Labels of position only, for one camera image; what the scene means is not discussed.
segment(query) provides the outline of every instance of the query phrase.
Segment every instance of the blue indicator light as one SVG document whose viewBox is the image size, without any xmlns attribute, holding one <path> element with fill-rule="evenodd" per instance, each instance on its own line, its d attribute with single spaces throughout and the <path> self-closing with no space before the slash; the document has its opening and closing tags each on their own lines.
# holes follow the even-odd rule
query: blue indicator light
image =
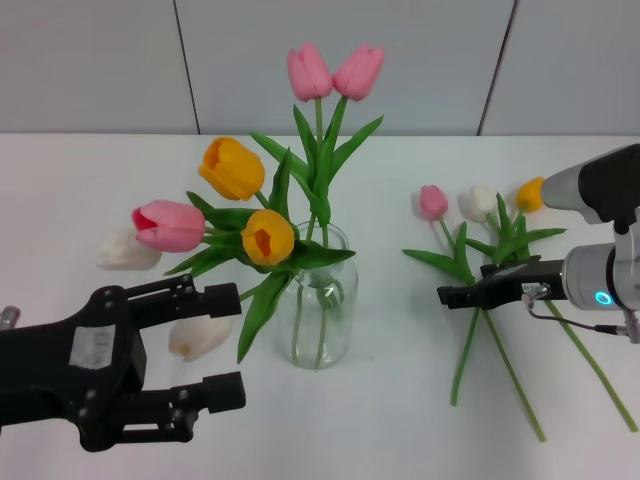
<svg viewBox="0 0 640 480">
<path fill-rule="evenodd" d="M 598 302 L 600 305 L 611 305 L 613 303 L 613 300 L 611 300 L 611 295 L 605 292 L 596 292 L 595 298 L 596 302 Z"/>
</svg>

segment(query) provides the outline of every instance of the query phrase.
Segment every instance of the yellow tulip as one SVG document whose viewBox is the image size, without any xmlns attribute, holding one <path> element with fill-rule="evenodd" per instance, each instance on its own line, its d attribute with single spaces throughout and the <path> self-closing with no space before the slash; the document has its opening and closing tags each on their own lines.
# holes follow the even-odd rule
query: yellow tulip
<svg viewBox="0 0 640 480">
<path fill-rule="evenodd" d="M 228 200 L 249 200 L 264 183 L 260 157 L 231 137 L 215 139 L 198 173 Z"/>
<path fill-rule="evenodd" d="M 534 212 L 544 206 L 542 202 L 542 183 L 544 178 L 536 177 L 525 183 L 516 195 L 516 206 L 525 212 Z"/>
<path fill-rule="evenodd" d="M 291 254 L 294 242 L 293 228 L 273 210 L 255 212 L 242 231 L 242 245 L 256 265 L 277 265 Z"/>
</svg>

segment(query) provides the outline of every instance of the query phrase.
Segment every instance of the white label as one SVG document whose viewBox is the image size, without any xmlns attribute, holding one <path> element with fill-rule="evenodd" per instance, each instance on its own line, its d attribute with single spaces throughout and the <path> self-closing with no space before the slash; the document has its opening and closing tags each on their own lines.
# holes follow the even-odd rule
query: white label
<svg viewBox="0 0 640 480">
<path fill-rule="evenodd" d="M 539 283 L 523 283 L 522 284 L 522 293 L 528 293 L 536 287 L 539 287 Z"/>
<path fill-rule="evenodd" d="M 69 365 L 99 370 L 111 365 L 116 326 L 77 327 L 73 336 Z"/>
</svg>

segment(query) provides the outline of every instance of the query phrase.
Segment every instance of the cable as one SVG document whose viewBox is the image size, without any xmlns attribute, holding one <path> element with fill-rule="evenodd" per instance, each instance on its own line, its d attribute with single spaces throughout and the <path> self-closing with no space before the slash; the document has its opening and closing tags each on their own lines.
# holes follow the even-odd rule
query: cable
<svg viewBox="0 0 640 480">
<path fill-rule="evenodd" d="M 537 313 L 533 313 L 529 309 L 527 309 L 527 311 L 529 312 L 529 315 L 531 315 L 533 318 L 537 318 L 538 320 L 555 320 L 556 322 L 568 323 L 569 325 L 573 325 L 574 327 L 584 328 L 585 330 L 595 330 L 596 329 L 596 327 L 594 327 L 593 325 L 585 325 L 584 323 L 574 322 L 572 320 L 567 320 L 566 318 L 548 317 L 548 316 L 545 316 L 545 315 L 538 315 Z"/>
</svg>

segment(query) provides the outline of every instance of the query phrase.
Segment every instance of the white tulip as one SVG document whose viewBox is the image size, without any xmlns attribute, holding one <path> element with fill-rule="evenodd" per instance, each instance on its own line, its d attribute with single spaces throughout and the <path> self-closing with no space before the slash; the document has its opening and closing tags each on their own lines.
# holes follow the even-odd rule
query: white tulip
<svg viewBox="0 0 640 480">
<path fill-rule="evenodd" d="M 498 208 L 497 192 L 482 185 L 474 185 L 467 195 L 467 215 L 474 222 L 484 223 L 487 215 Z"/>
<path fill-rule="evenodd" d="M 98 266 L 106 270 L 149 270 L 155 267 L 162 252 L 138 242 L 137 233 L 130 227 L 107 236 L 98 247 Z"/>
<path fill-rule="evenodd" d="M 231 333 L 231 318 L 211 318 L 208 315 L 178 320 L 169 334 L 169 351 L 193 362 L 219 347 Z"/>
</svg>

